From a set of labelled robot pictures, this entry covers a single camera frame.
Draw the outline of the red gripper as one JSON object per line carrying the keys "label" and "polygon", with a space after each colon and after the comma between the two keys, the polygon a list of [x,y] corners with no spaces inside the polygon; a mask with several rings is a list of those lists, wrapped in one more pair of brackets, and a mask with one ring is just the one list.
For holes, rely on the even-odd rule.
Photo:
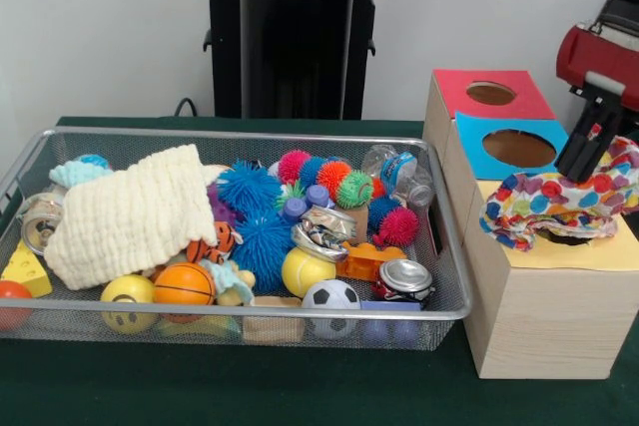
{"label": "red gripper", "polygon": [[615,137],[623,108],[638,112],[638,22],[571,27],[557,53],[556,76],[581,90],[589,85],[612,94],[586,102],[555,162],[562,176],[581,184],[592,176]]}

